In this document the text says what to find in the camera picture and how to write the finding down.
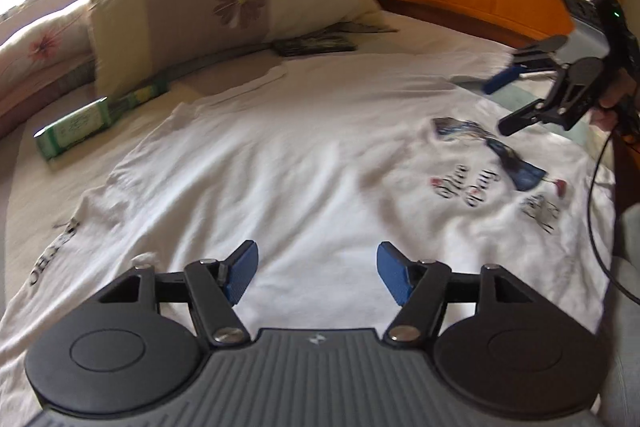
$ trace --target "logo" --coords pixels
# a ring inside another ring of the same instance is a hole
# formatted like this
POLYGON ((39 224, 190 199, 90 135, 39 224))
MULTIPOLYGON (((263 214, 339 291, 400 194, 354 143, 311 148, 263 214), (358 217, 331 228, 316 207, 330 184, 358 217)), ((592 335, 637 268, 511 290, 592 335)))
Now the logo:
POLYGON ((486 199, 485 190, 490 187, 492 182, 499 182, 500 176, 489 169, 482 169, 478 174, 476 185, 466 185, 468 172, 469 167, 466 165, 456 165, 453 174, 444 176, 444 178, 431 178, 431 187, 433 187, 437 195, 446 200, 462 193, 465 203, 472 208, 476 208, 478 204, 486 199))
POLYGON ((76 219, 72 217, 71 221, 67 223, 65 231, 61 233, 57 238, 55 238, 53 243, 51 243, 51 245, 47 247, 47 250, 45 250, 44 253, 40 257, 38 257, 36 264, 34 264, 33 266, 33 270, 31 270, 31 273, 29 274, 30 286, 33 286, 38 282, 38 280, 40 280, 40 276, 42 275, 46 267, 49 266, 49 263, 53 261, 53 258, 58 253, 58 250, 60 250, 60 247, 62 247, 62 245, 64 245, 69 239, 76 235, 76 229, 79 225, 80 223, 78 223, 76 219))
POLYGON ((544 194, 536 194, 522 201, 520 209, 535 219, 546 233, 553 233, 553 224, 558 220, 560 209, 548 201, 544 194))
POLYGON ((324 341, 326 341, 326 336, 324 336, 322 333, 316 333, 314 335, 311 335, 307 340, 310 343, 319 346, 320 344, 324 343, 324 341))

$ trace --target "black cable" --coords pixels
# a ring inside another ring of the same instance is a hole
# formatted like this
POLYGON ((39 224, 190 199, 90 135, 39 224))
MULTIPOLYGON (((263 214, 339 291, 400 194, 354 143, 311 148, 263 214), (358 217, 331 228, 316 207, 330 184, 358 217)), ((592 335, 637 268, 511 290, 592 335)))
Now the black cable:
POLYGON ((640 298, 633 295, 633 293, 631 293, 620 282, 618 282, 618 280, 613 276, 613 274, 605 266, 604 262, 602 261, 602 257, 600 257, 600 253, 598 252, 598 248, 596 247, 596 242, 593 238, 593 229, 591 228, 591 198, 593 197, 593 187, 596 184, 596 175, 598 174, 598 168, 600 167, 600 163, 602 162, 602 157, 604 156, 604 152, 607 150, 607 145, 609 145, 609 142, 611 141, 611 137, 613 136, 613 133, 615 131, 616 129, 614 128, 613 131, 609 133, 609 136, 607 136, 607 139, 605 140, 604 145, 602 146, 602 150, 600 151, 600 155, 596 160, 596 166, 593 169, 593 178, 591 179, 591 185, 589 186, 589 192, 587 194, 587 232, 589 233, 589 241, 591 242, 591 248, 593 250, 593 254, 596 258, 596 261, 598 261, 598 264, 600 265, 600 269, 602 270, 604 275, 607 276, 607 279, 609 279, 609 282, 613 286, 615 286, 620 291, 620 293, 622 293, 622 295, 624 295, 629 300, 635 302, 637 305, 640 306, 640 298))

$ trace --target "metal screw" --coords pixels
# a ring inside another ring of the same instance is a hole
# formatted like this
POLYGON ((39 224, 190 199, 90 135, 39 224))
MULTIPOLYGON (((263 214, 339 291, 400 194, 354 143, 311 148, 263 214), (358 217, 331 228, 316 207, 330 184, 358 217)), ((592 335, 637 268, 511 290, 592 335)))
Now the metal screw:
POLYGON ((213 339, 220 344, 239 344, 244 341, 244 331, 239 328, 220 328, 213 339))
POLYGON ((420 330, 413 326, 396 326, 389 331, 389 338, 396 342, 413 342, 420 338, 420 330))

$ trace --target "bed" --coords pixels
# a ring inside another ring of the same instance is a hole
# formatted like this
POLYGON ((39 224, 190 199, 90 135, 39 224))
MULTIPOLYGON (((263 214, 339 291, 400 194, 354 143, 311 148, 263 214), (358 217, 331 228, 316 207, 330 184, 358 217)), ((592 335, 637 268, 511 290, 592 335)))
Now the bed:
MULTIPOLYGON (((488 74, 499 70, 508 60, 508 46, 521 46, 532 39, 570 29, 559 0, 378 1, 386 10, 385 20, 399 32, 351 36, 359 45, 356 55, 484 54, 491 58, 483 71, 488 74)), ((65 230, 82 193, 104 184, 113 168, 169 117, 179 103, 196 102, 203 96, 244 86, 282 65, 281 58, 270 50, 245 53, 229 53, 222 57, 226 60, 219 57, 218 63, 182 76, 172 83, 166 95, 147 103, 111 130, 76 146, 48 165, 35 149, 33 133, 92 101, 93 86, 80 87, 56 100, 0 141, 0 237, 3 238, 0 248, 4 248, 0 251, 4 279, 0 298, 9 301, 23 285, 29 284, 38 257, 65 230), (215 84, 210 81, 212 78, 216 79, 215 84)), ((460 76, 456 81, 478 92, 477 79, 460 76)), ((501 98, 495 100, 513 110, 545 89, 548 83, 521 82, 511 86, 508 92, 498 93, 501 98)), ((588 131, 585 124, 577 126, 569 138, 592 155, 602 140, 588 131)), ((620 143, 615 147, 615 160, 615 202, 621 216, 640 200, 638 184, 634 182, 638 170, 634 158, 620 143)), ((14 301, 13 306, 20 307, 20 301, 14 301)), ((620 306, 624 307, 625 303, 619 303, 616 309, 620 306)), ((612 379, 620 374, 616 368, 612 379)), ((612 385, 611 392, 615 394, 618 390, 612 385)), ((610 412, 611 402, 615 400, 615 397, 609 399, 604 411, 614 419, 620 414, 610 412)), ((16 418, 22 419, 33 410, 33 396, 25 397, 24 401, 25 408, 16 418)))

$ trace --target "ribbed gray plastic surface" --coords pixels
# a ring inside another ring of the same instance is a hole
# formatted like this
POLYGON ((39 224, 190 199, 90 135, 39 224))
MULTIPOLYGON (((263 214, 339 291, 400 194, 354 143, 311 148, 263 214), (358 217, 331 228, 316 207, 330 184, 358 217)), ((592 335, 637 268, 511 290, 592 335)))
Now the ribbed gray plastic surface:
POLYGON ((123 419, 47 411, 30 427, 596 427, 590 412, 547 422, 489 416, 456 398, 418 351, 383 346, 374 330, 263 330, 216 352, 193 385, 123 419))

